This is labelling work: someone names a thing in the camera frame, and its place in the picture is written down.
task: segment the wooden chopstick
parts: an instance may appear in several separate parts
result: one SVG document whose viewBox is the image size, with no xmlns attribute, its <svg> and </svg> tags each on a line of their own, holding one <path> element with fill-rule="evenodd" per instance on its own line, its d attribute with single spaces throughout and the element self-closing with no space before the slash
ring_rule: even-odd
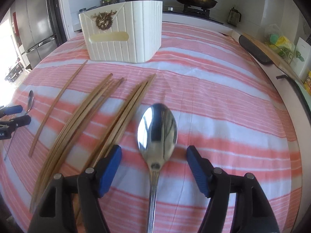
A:
<svg viewBox="0 0 311 233">
<path fill-rule="evenodd" d="M 59 94 L 57 95 L 57 97 L 54 99 L 52 105 L 50 106 L 48 112 L 46 113 L 45 117 L 43 118 L 43 121 L 40 124 L 39 129 L 37 130 L 37 133 L 35 135 L 34 140 L 32 141 L 32 145 L 30 147 L 28 156 L 32 157 L 32 154 L 34 152 L 35 146 L 38 142 L 39 136 L 41 134 L 41 131 L 43 130 L 43 127 L 46 123 L 46 121 L 48 120 L 52 110 L 54 109 L 56 103 L 58 102 L 58 100 L 60 99 L 60 97 L 63 95 L 63 93 L 65 92 L 65 90 L 68 88 L 68 86 L 70 85 L 70 83 L 74 80 L 74 78 L 77 76 L 77 74 L 81 71 L 81 69 L 84 67 L 84 65 L 87 63 L 87 60 L 78 68 L 78 70 L 71 76 L 71 78 L 69 79 L 69 81 L 67 81 L 67 83 L 65 84 L 65 86 L 62 88 L 62 90 L 59 92 Z"/>
<path fill-rule="evenodd" d="M 109 74 L 89 95 L 88 97 L 82 102 L 82 104 L 74 111 L 73 115 L 71 116 L 71 118 L 68 120 L 68 122 L 65 124 L 65 126 L 63 127 L 63 129 L 61 130 L 60 134 L 57 136 L 54 145 L 52 146 L 52 148 L 50 149 L 44 163 L 43 166 L 40 170 L 40 173 L 38 175 L 38 179 L 36 181 L 36 185 L 34 188 L 34 192 L 32 194 L 32 198 L 31 198 L 31 203 L 30 203 L 30 212 L 34 212 L 34 207 L 35 204 L 37 202 L 38 199 L 38 193 L 40 191 L 40 187 L 41 187 L 41 182 L 42 179 L 44 178 L 44 175 L 46 173 L 46 168 L 50 165 L 56 151 L 57 148 L 60 146 L 61 142 L 64 140 L 64 138 L 66 137 L 68 131 L 70 130 L 70 128 L 72 127 L 72 125 L 74 124 L 75 120 L 77 120 L 77 118 L 81 115 L 81 113 L 85 110 L 85 108 L 87 107 L 87 105 L 92 101 L 92 99 L 95 97 L 96 94 L 98 94 L 98 92 L 101 90 L 101 88 L 108 82 L 108 80 L 112 77 L 113 74 Z"/>
<path fill-rule="evenodd" d="M 82 123 L 78 126 L 78 129 L 75 131 L 73 138 L 69 140 L 69 143 L 66 145 L 62 155 L 60 156 L 59 160 L 56 163 L 56 166 L 54 167 L 54 170 L 51 174 L 51 177 L 54 176 L 54 174 L 59 172 L 60 167 L 65 162 L 68 153 L 70 152 L 71 148 L 74 146 L 75 142 L 78 140 L 82 132 L 85 130 L 91 119 L 94 117 L 94 115 L 97 113 L 98 109 L 103 105 L 103 103 L 115 92 L 115 90 L 121 85 L 121 83 L 124 81 L 124 78 L 121 78 L 116 84 L 113 85 L 113 87 L 105 94 L 105 96 L 99 100 L 94 107 L 90 110 L 90 112 L 87 114 L 85 119 L 82 121 Z"/>
<path fill-rule="evenodd" d="M 100 140 L 98 141 L 98 143 L 95 146 L 95 149 L 92 151 L 91 155 L 88 157 L 87 161 L 84 164 L 84 167 L 82 168 L 82 171 L 85 171 L 86 168 L 91 166 L 91 162 L 93 160 L 93 158 L 97 158 L 98 153 L 100 152 L 100 150 L 103 147 L 103 143 L 105 142 L 105 140 L 107 139 L 107 137 L 109 136 L 109 134 L 111 133 L 111 131 L 113 130 L 114 126 L 116 125 L 116 123 L 118 122 L 120 116 L 122 115 L 122 113 L 124 112 L 124 110 L 126 109 L 126 107 L 128 106 L 129 102 L 131 101 L 131 99 L 133 98 L 133 96 L 135 95 L 135 93 L 137 92 L 137 90 L 139 89 L 140 85 L 137 85 L 133 91 L 131 92 L 131 94 L 129 95 L 129 97 L 127 98 L 127 100 L 123 103 L 123 105 L 121 106 L 121 108 L 118 110 L 113 122 L 108 126 L 108 128 L 106 129 L 104 135 L 100 138 Z"/>
<path fill-rule="evenodd" d="M 73 136 L 73 134 L 75 133 L 76 129 L 79 127 L 79 125 L 82 123 L 83 119 L 86 117 L 88 112 L 93 108 L 93 106 L 97 103 L 99 98 L 105 93 L 105 91 L 108 89 L 108 87 L 112 83 L 113 83 L 113 81 L 110 81 L 105 85 L 105 87 L 100 91 L 100 93 L 98 95 L 96 95 L 94 97 L 94 99 L 90 102 L 90 104 L 85 108 L 85 110 L 82 112 L 82 114 L 78 117 L 78 119 L 73 124 L 73 126 L 69 129 L 66 137 L 64 138 L 64 140 L 62 141 L 62 143 L 58 147 L 51 163 L 49 164 L 48 168 L 46 169 L 46 173 L 45 173 L 44 178 L 43 178 L 41 185 L 40 185 L 39 196 L 41 196 L 43 194 L 44 190 L 46 189 L 46 187 L 50 181 L 50 178 L 52 176 L 52 173 L 55 169 L 55 166 L 57 165 L 58 161 L 60 160 L 60 157 L 63 154 L 63 152 L 66 148 L 66 145 L 70 141 L 70 139 Z"/>
<path fill-rule="evenodd" d="M 109 126 L 104 136 L 100 139 L 96 145 L 95 150 L 92 152 L 87 162 L 85 163 L 82 171 L 88 167 L 95 167 L 97 162 L 103 155 L 107 156 L 114 144 L 119 143 L 119 140 L 123 136 L 129 122 L 136 113 L 138 106 L 141 104 L 142 99 L 146 95 L 148 89 L 156 78 L 156 74 L 151 75 L 145 82 L 137 85 L 126 102 L 119 109 L 114 122 Z M 73 202 L 75 219 L 77 225 L 82 223 L 82 216 L 80 211 L 79 200 L 76 198 Z"/>
<path fill-rule="evenodd" d="M 95 167 L 97 162 L 103 157 L 107 156 L 110 152 L 113 145 L 118 144 L 119 140 L 123 136 L 129 122 L 133 118 L 133 115 L 136 113 L 138 106 L 140 105 L 142 99 L 144 98 L 145 94 L 147 93 L 149 87 L 151 86 L 152 82 L 154 81 L 156 74 L 153 74 L 148 78 L 146 82 L 144 82 L 139 89 L 137 90 L 136 94 L 134 95 L 133 99 L 130 101 L 128 107 L 123 112 L 122 116 L 120 117 L 117 125 L 115 126 L 116 129 L 113 132 L 112 140 L 107 140 L 103 146 L 103 149 L 97 156 L 96 160 L 93 162 L 92 167 Z"/>
</svg>

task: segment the refrigerator door handle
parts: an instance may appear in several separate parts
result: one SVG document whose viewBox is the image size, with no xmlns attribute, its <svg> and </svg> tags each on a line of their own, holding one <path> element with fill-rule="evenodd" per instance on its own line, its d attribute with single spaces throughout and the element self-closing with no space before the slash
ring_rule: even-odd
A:
<svg viewBox="0 0 311 233">
<path fill-rule="evenodd" d="M 46 43 L 48 43 L 48 42 L 51 42 L 51 41 L 53 41 L 53 40 L 55 40 L 55 36 L 48 37 L 48 38 L 46 38 L 45 40 L 43 40 L 42 42 L 40 42 L 40 43 L 38 44 L 38 47 L 40 47 L 40 46 L 42 46 L 42 45 L 44 45 L 44 44 L 46 44 Z"/>
<path fill-rule="evenodd" d="M 33 46 L 32 48 L 28 49 L 26 52 L 24 53 L 30 53 L 31 51 L 35 50 L 38 48 L 38 45 Z"/>
</svg>

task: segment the spoon handle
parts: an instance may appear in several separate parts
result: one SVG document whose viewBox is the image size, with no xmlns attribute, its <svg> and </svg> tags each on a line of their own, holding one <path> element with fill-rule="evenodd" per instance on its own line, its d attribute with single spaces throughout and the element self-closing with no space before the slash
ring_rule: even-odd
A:
<svg viewBox="0 0 311 233">
<path fill-rule="evenodd" d="M 13 138 L 14 138 L 16 132 L 17 132 L 17 129 L 15 130 L 15 132 L 14 132 L 12 138 L 11 138 L 11 141 L 10 141 L 10 143 L 9 143 L 9 147 L 7 148 L 7 151 L 5 152 L 4 161 L 7 160 L 7 155 L 8 155 L 8 153 L 9 153 L 10 146 L 11 146 L 12 140 L 13 140 Z"/>
<path fill-rule="evenodd" d="M 159 181 L 159 172 L 150 171 L 150 193 L 149 193 L 149 210 L 146 233 L 153 233 L 153 224 L 155 222 L 156 212 L 156 190 Z"/>
</svg>

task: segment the refrigerator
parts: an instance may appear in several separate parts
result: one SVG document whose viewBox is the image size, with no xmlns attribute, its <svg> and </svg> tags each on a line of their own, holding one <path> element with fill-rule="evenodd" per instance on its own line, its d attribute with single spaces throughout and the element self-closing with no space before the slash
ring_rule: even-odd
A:
<svg viewBox="0 0 311 233">
<path fill-rule="evenodd" d="M 15 32 L 31 68 L 67 41 L 58 0 L 15 0 L 12 8 Z"/>
</svg>

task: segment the metal spoon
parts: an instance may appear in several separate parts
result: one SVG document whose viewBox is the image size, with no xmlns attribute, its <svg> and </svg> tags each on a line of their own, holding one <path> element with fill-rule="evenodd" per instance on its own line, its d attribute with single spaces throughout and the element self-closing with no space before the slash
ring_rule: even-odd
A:
<svg viewBox="0 0 311 233">
<path fill-rule="evenodd" d="M 29 95 L 28 95 L 27 110 L 26 110 L 24 116 L 27 115 L 27 113 L 32 109 L 33 104 L 34 104 L 34 92 L 32 90 L 30 90 Z M 9 153 L 10 145 L 12 143 L 12 140 L 13 140 L 16 132 L 17 132 L 17 130 L 15 130 L 15 132 L 11 138 L 11 141 L 9 143 L 9 147 L 7 148 L 7 151 L 6 151 L 5 156 L 4 156 L 4 161 L 7 159 L 7 154 Z"/>
<path fill-rule="evenodd" d="M 177 125 L 169 108 L 161 103 L 150 106 L 138 126 L 139 151 L 150 170 L 149 211 L 146 233 L 153 232 L 156 191 L 162 166 L 171 157 L 177 142 Z"/>
</svg>

